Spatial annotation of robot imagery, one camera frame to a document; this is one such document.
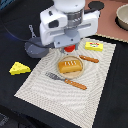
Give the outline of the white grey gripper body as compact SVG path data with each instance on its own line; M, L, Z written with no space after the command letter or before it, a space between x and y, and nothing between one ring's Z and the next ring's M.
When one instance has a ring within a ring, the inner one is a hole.
M98 29L98 10L63 13L49 8L40 13L40 38L43 46L64 49L74 45L78 49L81 38L94 35Z

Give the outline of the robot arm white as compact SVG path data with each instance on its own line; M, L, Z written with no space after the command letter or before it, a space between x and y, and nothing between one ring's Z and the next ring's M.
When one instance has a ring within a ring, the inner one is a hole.
M44 46L78 49L81 38L98 29L98 9L84 10L85 0L53 0L54 5L40 13L40 38Z

